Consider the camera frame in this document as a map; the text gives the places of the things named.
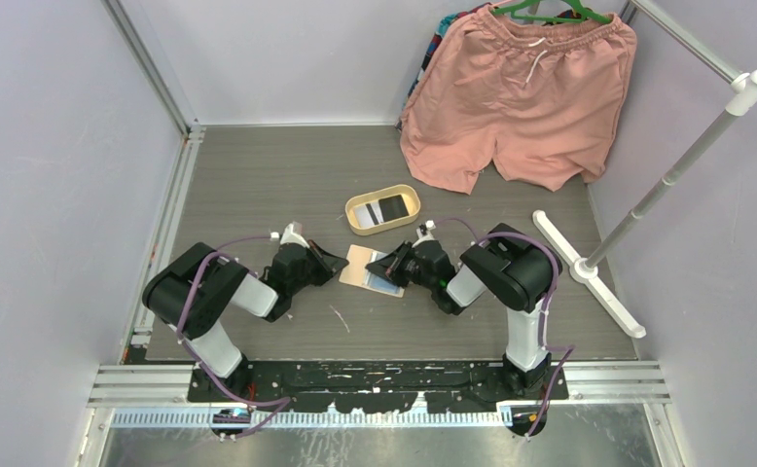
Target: scratch on table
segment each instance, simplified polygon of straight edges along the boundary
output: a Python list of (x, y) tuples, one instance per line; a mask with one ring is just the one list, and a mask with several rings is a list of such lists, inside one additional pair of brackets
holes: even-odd
[(347, 329), (347, 333), (349, 334), (349, 332), (350, 332), (350, 327), (349, 327), (349, 326), (347, 326), (347, 322), (346, 322), (346, 321), (344, 321), (344, 317), (342, 316), (342, 314), (341, 314), (341, 313), (339, 313), (339, 311), (338, 311), (337, 309), (335, 309), (335, 308), (334, 308), (334, 307), (333, 307), (332, 305), (330, 305), (330, 309), (331, 309), (331, 310), (332, 310), (332, 311), (333, 311), (333, 312), (334, 312), (334, 313), (336, 314), (336, 316), (338, 316), (338, 317), (339, 317), (339, 319), (340, 319), (340, 320), (342, 321), (342, 323), (343, 323), (344, 327), (345, 327), (345, 328)]

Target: elastic waistband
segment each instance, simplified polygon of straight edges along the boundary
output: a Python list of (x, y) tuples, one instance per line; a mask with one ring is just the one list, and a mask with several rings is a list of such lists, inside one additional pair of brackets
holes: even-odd
[[(493, 7), (491, 6), (481, 8), (474, 14), (474, 18), (506, 46), (515, 49), (565, 52), (602, 39), (625, 27), (619, 16), (614, 13), (606, 15), (611, 19), (611, 22), (607, 24), (586, 19), (578, 23), (566, 22), (542, 26), (538, 24), (516, 24), (505, 17), (495, 17), (492, 11)], [(530, 46), (537, 39), (543, 37), (546, 40), (540, 47)]]

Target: white wall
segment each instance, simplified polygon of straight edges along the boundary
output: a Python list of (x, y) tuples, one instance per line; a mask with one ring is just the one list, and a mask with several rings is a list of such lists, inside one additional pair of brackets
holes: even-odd
[[(733, 63), (757, 68), (757, 1), (662, 0)], [(613, 228), (716, 117), (726, 85), (649, 19), (597, 214)], [(700, 466), (757, 465), (757, 106), (620, 245), (614, 275), (648, 328)]]
[[(130, 0), (203, 124), (395, 123), (445, 15), (480, 0)], [(592, 0), (618, 10), (622, 0)], [(541, 12), (566, 10), (547, 0)]]
[(0, 2), (0, 466), (77, 453), (180, 140), (101, 2)]

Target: clothing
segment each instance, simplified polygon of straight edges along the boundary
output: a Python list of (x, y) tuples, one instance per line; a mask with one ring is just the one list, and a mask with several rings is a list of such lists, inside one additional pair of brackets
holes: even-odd
[(402, 113), (413, 177), (470, 194), (491, 160), (507, 180), (558, 190), (604, 171), (636, 50), (616, 15), (520, 25), (491, 7), (457, 20)]
[[(473, 10), (468, 10), (466, 12), (459, 12), (453, 15), (447, 15), (446, 17), (442, 18), (441, 21), (439, 21), (439, 25), (436, 26), (436, 32), (433, 33), (433, 38), (430, 39), (430, 44), (427, 45), (427, 51), (424, 53), (424, 60), (421, 62), (421, 69), (418, 70), (418, 74), (415, 76), (415, 79), (413, 80), (413, 84), (410, 86), (410, 90), (407, 91), (408, 99), (410, 99), (411, 94), (413, 94), (413, 91), (415, 90), (415, 86), (418, 85), (418, 82), (424, 76), (424, 72), (427, 70), (427, 65), (430, 64), (430, 59), (433, 57), (433, 54), (436, 52), (436, 49), (439, 48), (439, 45), (442, 44), (442, 38), (445, 37), (445, 34), (448, 33), (448, 29), (451, 27), (451, 24), (456, 22), (458, 19), (464, 18), (467, 15), (470, 15), (471, 13), (476, 13), (477, 10), (479, 10), (480, 8), (486, 5), (489, 5), (489, 3), (484, 3), (483, 5), (479, 5)], [(399, 119), (399, 121), (396, 122), (396, 129), (402, 129), (401, 119)]]

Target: cable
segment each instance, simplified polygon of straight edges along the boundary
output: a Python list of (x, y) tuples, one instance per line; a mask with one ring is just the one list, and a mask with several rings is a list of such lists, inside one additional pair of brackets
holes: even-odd
[(483, 236), (482, 238), (479, 238), (479, 243), (482, 243), (483, 241), (490, 240), (491, 238), (515, 238), (517, 240), (526, 241), (527, 243), (530, 243), (531, 245), (538, 248), (542, 253), (545, 254), (545, 256), (548, 257), (548, 261), (551, 262), (551, 269), (553, 270), (553, 277), (551, 278), (551, 285), (548, 287), (548, 293), (545, 294), (544, 299), (542, 300), (542, 306), (540, 309), (540, 315), (539, 315), (539, 345), (542, 346), (545, 350), (549, 352), (564, 352), (564, 356), (561, 357), (559, 362), (557, 363), (557, 367), (554, 369), (553, 374), (551, 375), (550, 384), (548, 384), (548, 389), (545, 391), (545, 397), (542, 399), (542, 405), (539, 407), (539, 413), (536, 414), (536, 419), (533, 420), (533, 424), (530, 425), (530, 428), (527, 430), (527, 433), (524, 434), (524, 438), (528, 441), (530, 441), (530, 435), (533, 434), (534, 431), (536, 431), (536, 428), (539, 426), (539, 422), (542, 419), (542, 415), (545, 414), (548, 407), (551, 404), (551, 392), (554, 388), (554, 384), (557, 382), (557, 377), (559, 377), (559, 372), (561, 371), (562, 365), (564, 365), (564, 362), (567, 361), (567, 359), (570, 357), (570, 354), (573, 353), (573, 350), (576, 348), (575, 345), (569, 345), (567, 347), (550, 347), (547, 343), (547, 331), (548, 331), (548, 308), (551, 305), (551, 297), (554, 295), (554, 292), (557, 290), (557, 283), (559, 282), (559, 265), (557, 265), (557, 258), (554, 256), (553, 253), (551, 253), (551, 250), (548, 249), (547, 246), (543, 245), (539, 240), (536, 240), (535, 238), (532, 238), (530, 236), (527, 236), (522, 233), (515, 233), (515, 232), (496, 232), (496, 233), (488, 233), (487, 235)]
[[(245, 238), (239, 238), (237, 240), (228, 241), (227, 243), (222, 244), (219, 246), (219, 250), (221, 248), (225, 248), (227, 246), (230, 246), (235, 243), (240, 243), (242, 241), (247, 240), (261, 240), (261, 239), (270, 239), (270, 236), (263, 236), (263, 235), (256, 235), (256, 236), (248, 236)], [(221, 379), (215, 375), (215, 373), (212, 372), (212, 369), (209, 368), (206, 363), (201, 360), (200, 357), (196, 354), (196, 352), (192, 349), (189, 342), (184, 338), (184, 324), (187, 322), (187, 317), (190, 314), (190, 308), (193, 306), (193, 302), (195, 301), (196, 293), (198, 292), (198, 287), (200, 286), (200, 282), (203, 279), (203, 275), (206, 272), (206, 267), (209, 265), (209, 262), (216, 259), (216, 258), (224, 258), (228, 261), (232, 261), (232, 259), (227, 256), (225, 253), (221, 251), (213, 251), (212, 253), (206, 255), (203, 260), (201, 260), (200, 265), (198, 265), (198, 271), (196, 272), (195, 278), (193, 278), (193, 285), (190, 286), (190, 293), (187, 295), (187, 301), (184, 303), (184, 307), (181, 310), (181, 317), (178, 319), (178, 325), (175, 328), (175, 335), (178, 337), (178, 340), (181, 342), (181, 344), (184, 346), (184, 349), (187, 350), (187, 353), (190, 354), (190, 356), (193, 357), (193, 359), (196, 361), (196, 364), (201, 367), (204, 373), (212, 379), (212, 382), (215, 384), (218, 389), (224, 393), (225, 396), (230, 398), (231, 400), (234, 400), (236, 402), (240, 402), (242, 404), (246, 404), (248, 407), (272, 407), (272, 406), (278, 406), (276, 407), (269, 415), (267, 415), (266, 418), (261, 420), (260, 423), (257, 425), (248, 428), (244, 430), (240, 435), (237, 436), (237, 438), (243, 438), (245, 436), (250, 436), (252, 434), (255, 434), (257, 431), (259, 431), (264, 425), (270, 422), (279, 412), (284, 410), (284, 408), (287, 407), (287, 404), (290, 403), (289, 397), (282, 397), (280, 399), (276, 399), (274, 401), (266, 401), (266, 402), (253, 402), (249, 401), (247, 399), (244, 399), (236, 394), (234, 394), (227, 386), (224, 385), (224, 383), (221, 381)]]
[(465, 221), (464, 219), (461, 219), (461, 218), (458, 218), (458, 217), (446, 217), (444, 219), (439, 219), (438, 221), (433, 221), (433, 224), (435, 224), (435, 225), (438, 226), (439, 224), (441, 224), (441, 223), (443, 223), (445, 221), (455, 221), (455, 222), (460, 222), (460, 223), (464, 224), (464, 227), (466, 227), (467, 230), (470, 231), (470, 234), (473, 236), (473, 238), (476, 241), (479, 241), (479, 235), (476, 233), (476, 231), (473, 230), (473, 228), (470, 226), (470, 224), (467, 221)]

